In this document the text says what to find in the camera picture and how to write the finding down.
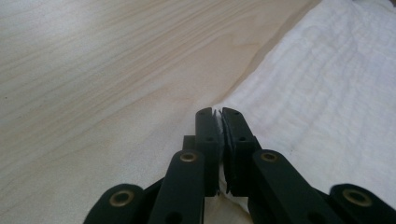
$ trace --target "white cloth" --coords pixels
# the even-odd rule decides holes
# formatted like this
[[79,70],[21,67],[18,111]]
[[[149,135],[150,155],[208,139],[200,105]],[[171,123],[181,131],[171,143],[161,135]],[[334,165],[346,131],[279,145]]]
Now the white cloth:
[[[222,103],[313,186],[351,183],[396,207],[396,9],[323,0]],[[246,201],[239,200],[246,209]]]

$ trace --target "table surface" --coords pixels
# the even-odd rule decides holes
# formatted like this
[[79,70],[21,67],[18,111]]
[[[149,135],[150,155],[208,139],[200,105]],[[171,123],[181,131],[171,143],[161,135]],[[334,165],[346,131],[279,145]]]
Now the table surface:
[[[0,223],[82,223],[107,189],[164,176],[315,0],[0,3]],[[251,223],[222,195],[205,223]]]

